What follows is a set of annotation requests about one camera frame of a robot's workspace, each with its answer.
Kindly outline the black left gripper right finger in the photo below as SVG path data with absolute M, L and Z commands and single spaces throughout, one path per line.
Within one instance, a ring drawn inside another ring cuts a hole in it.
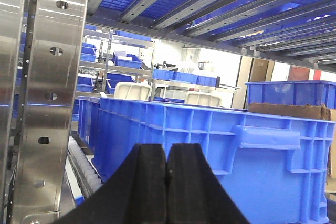
M 166 175 L 168 223 L 248 223 L 199 144 L 173 144 Z

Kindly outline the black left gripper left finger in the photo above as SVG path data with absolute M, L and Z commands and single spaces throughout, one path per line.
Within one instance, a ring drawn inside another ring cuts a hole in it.
M 166 159 L 160 144 L 135 144 L 116 172 L 56 223 L 166 223 Z

